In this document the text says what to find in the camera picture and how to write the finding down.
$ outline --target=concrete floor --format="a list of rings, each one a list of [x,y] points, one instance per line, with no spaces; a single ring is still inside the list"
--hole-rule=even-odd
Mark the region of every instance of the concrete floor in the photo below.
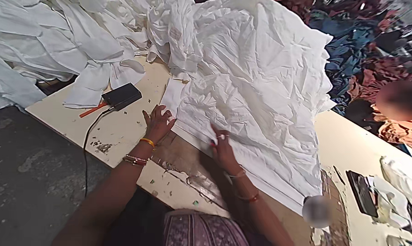
[[[109,172],[88,156],[89,188]],[[83,151],[16,107],[0,110],[0,245],[49,245],[84,198]]]

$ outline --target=woman's left hand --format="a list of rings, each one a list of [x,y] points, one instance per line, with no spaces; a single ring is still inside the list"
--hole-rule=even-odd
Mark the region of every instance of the woman's left hand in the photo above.
[[[177,120],[173,119],[169,122],[169,124],[166,124],[168,118],[172,115],[169,110],[166,110],[164,115],[161,115],[161,111],[165,108],[165,105],[156,105],[150,115],[148,115],[145,110],[142,110],[145,122],[147,123],[147,132],[144,137],[153,141],[154,144],[157,144],[160,139],[165,137]]]

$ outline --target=black power bank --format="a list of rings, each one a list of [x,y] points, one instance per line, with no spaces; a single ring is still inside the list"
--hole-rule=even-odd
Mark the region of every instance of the black power bank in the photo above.
[[[115,90],[104,93],[102,97],[110,107],[119,111],[141,99],[142,94],[132,83],[128,83]]]

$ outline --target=white fabric stack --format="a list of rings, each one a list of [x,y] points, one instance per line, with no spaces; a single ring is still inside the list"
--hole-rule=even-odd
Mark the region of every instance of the white fabric stack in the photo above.
[[[299,214],[305,196],[321,194],[312,121],[332,106],[329,35],[273,0],[45,3],[0,0],[0,107],[28,106],[43,98],[36,80],[72,74],[65,106],[93,107],[108,81],[142,78],[135,55],[160,57],[173,79],[190,81],[172,80],[162,100],[177,126],[206,143],[210,123],[230,131],[254,184]]]
[[[121,1],[80,4],[0,0],[0,108],[27,107],[45,97],[36,81],[67,81],[73,74],[79,76],[65,106],[95,107],[109,79],[117,88],[145,75],[143,66],[133,60],[147,52],[145,21],[136,23],[127,12],[117,19],[113,12],[125,9]],[[100,12],[92,18],[94,11]]]
[[[191,54],[173,61],[195,80],[180,92],[176,125],[206,143],[215,139],[210,123],[230,131],[252,182],[301,214],[304,197],[321,194],[313,118],[329,104],[324,47],[332,37],[272,0],[212,0],[183,9],[194,11],[193,24],[176,19],[195,26],[196,36],[186,41],[188,28],[171,27]],[[194,54],[202,59],[189,59]],[[186,65],[193,62],[196,71]]]

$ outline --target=hand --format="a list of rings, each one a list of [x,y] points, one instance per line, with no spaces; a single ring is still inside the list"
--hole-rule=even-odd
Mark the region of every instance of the hand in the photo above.
[[[218,144],[212,145],[215,161],[229,174],[236,175],[241,170],[241,167],[236,161],[233,149],[229,144],[229,132],[226,130],[218,130],[213,124],[211,124],[211,126],[218,139]]]
[[[169,124],[166,124],[168,118],[172,115],[169,110],[166,110],[164,115],[161,115],[161,111],[165,108],[165,105],[156,105],[150,115],[148,115],[145,110],[142,110],[145,122],[147,123],[147,132],[145,133],[144,138],[150,139],[154,144],[157,144],[160,139],[165,137],[177,120],[173,119]]]

